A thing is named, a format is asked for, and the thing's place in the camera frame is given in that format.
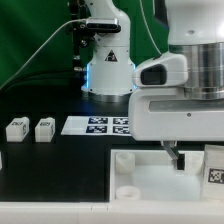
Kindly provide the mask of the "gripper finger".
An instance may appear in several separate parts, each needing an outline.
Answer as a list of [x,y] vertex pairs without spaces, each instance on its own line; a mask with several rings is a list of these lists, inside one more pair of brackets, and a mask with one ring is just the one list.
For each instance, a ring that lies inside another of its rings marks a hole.
[[175,170],[185,169],[185,155],[181,154],[177,149],[176,141],[162,141],[162,147],[171,157],[172,164]]

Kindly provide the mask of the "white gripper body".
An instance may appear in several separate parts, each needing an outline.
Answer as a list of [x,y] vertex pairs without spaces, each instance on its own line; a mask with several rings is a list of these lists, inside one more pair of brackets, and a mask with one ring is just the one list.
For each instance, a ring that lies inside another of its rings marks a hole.
[[224,100],[187,100],[179,88],[137,89],[129,131],[139,141],[224,141]]

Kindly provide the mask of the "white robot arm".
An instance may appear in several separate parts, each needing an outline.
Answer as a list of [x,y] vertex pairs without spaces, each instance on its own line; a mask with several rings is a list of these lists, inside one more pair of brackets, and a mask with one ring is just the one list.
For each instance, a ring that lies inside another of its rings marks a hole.
[[95,37],[83,93],[99,101],[129,99],[129,131],[158,141],[177,167],[182,141],[224,142],[224,0],[153,0],[169,29],[168,51],[134,66],[130,20],[113,0],[85,0]]

